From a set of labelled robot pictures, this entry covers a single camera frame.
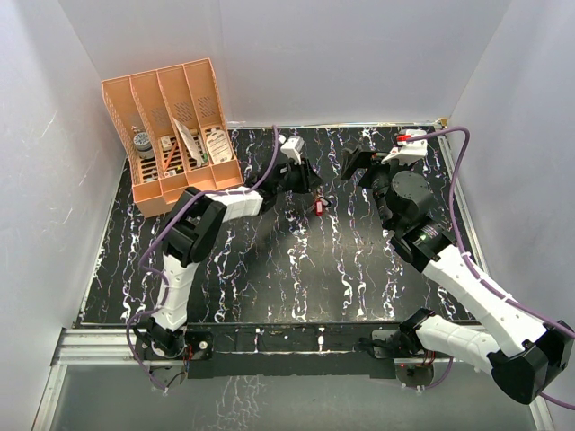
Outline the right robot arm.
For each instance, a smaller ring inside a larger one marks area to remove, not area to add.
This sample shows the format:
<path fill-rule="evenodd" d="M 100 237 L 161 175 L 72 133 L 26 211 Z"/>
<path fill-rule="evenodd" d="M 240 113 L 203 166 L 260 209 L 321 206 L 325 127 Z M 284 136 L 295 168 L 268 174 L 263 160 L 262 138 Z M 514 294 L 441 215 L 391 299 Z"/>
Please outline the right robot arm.
<path fill-rule="evenodd" d="M 426 179 L 413 172 L 414 157 L 379 153 L 366 145 L 342 151 L 341 179 L 355 171 L 371 189 L 384 229 L 396 253 L 428 279 L 444 287 L 484 327 L 472 330 L 420 309 L 394 334 L 411 356 L 438 351 L 489 374 L 512 400 L 529 404 L 567 367 L 573 340 L 559 328 L 518 309 L 511 296 L 456 246 L 455 236 L 429 211 L 435 199 Z"/>

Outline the red key tag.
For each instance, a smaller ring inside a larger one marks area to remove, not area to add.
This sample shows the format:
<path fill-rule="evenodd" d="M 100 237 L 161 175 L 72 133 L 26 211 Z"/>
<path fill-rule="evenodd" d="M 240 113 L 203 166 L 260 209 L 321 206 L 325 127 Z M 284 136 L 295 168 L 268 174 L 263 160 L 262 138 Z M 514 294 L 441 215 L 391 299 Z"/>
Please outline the red key tag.
<path fill-rule="evenodd" d="M 317 197 L 314 202 L 314 212 L 317 216 L 322 216 L 330 207 L 332 202 L 325 197 Z"/>

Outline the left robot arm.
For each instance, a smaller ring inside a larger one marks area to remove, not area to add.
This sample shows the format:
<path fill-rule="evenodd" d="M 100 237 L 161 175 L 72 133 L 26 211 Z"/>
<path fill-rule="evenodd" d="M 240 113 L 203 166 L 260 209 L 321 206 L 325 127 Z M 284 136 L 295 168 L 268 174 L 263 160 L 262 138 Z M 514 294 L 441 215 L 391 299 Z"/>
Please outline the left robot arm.
<path fill-rule="evenodd" d="M 269 172 L 252 176 L 245 185 L 216 192 L 185 189 L 169 214 L 161 234 L 163 270 L 157 303 L 146 315 L 137 338 L 158 356 L 175 358 L 185 348 L 182 327 L 195 273 L 214 248 L 221 226 L 235 219 L 261 216 L 278 197 L 291 192 L 312 194 L 323 179 L 307 159 L 289 160 Z"/>

